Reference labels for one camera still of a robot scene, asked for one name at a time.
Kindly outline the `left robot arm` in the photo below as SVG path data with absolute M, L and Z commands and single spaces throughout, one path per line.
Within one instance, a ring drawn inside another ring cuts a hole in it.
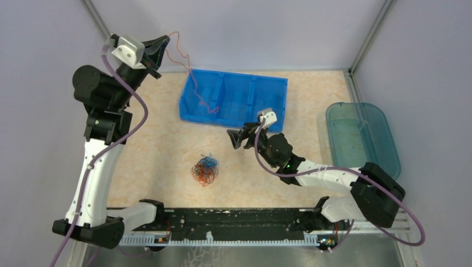
M 149 226 L 162 229 L 167 222 L 164 204 L 142 199 L 124 209 L 108 209 L 107 198 L 117 161 L 127 140 L 139 129 L 127 111 L 131 98 L 147 76 L 160 78 L 158 72 L 170 37 L 148 41 L 113 34 L 102 49 L 102 59 L 112 54 L 120 61 L 106 71 L 83 65 L 73 74 L 75 100 L 87 112 L 84 132 L 85 154 L 77 189 L 63 219 L 54 221 L 52 231 L 101 248 L 117 247 L 123 236 Z

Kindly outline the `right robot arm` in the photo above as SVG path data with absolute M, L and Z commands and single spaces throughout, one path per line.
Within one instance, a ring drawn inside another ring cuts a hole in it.
M 284 134 L 267 136 L 257 122 L 245 123 L 240 130 L 227 130 L 234 149 L 253 148 L 263 168 L 274 172 L 288 185 L 322 187 L 343 193 L 323 197 L 313 214 L 314 224 L 328 229 L 341 220 L 365 219 L 375 226 L 390 228 L 400 209 L 405 190 L 379 165 L 367 162 L 347 168 L 317 164 L 293 153 Z

